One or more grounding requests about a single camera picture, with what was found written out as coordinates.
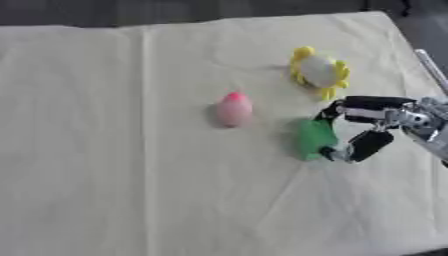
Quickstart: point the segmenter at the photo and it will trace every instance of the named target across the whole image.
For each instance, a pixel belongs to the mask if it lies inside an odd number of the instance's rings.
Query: dark floor
[[[206,21],[229,17],[353,12],[363,0],[0,0],[0,25],[63,24],[115,27]],[[371,0],[387,12],[415,48],[424,48],[448,74],[448,0],[411,0],[401,17],[399,0]],[[420,256],[448,256],[446,252]]]

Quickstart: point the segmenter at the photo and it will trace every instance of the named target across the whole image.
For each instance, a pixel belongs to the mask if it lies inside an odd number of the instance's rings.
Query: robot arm
[[[320,153],[329,160],[360,162],[372,156],[394,137],[391,129],[401,130],[411,139],[448,161],[448,105],[431,98],[415,101],[399,97],[350,96],[333,102],[315,118],[331,126],[336,118],[370,123],[373,128],[352,138],[343,150],[323,147]]]

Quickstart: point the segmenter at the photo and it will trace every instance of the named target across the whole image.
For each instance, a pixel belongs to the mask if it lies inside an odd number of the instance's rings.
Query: cream tablecloth
[[[295,47],[352,69],[345,95],[440,96],[381,13],[124,29],[0,29],[0,250],[11,256],[399,255],[448,245],[448,173],[396,132],[359,164],[301,162],[291,121],[327,103]],[[236,129],[212,104],[241,90]],[[340,122],[342,137],[365,126]]]

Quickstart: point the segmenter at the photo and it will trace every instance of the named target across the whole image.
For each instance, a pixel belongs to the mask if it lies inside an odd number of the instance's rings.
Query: yellow toy
[[[330,100],[336,88],[347,88],[350,74],[345,62],[318,55],[314,48],[297,48],[291,58],[291,74],[299,84],[311,84],[319,88],[322,99]]]

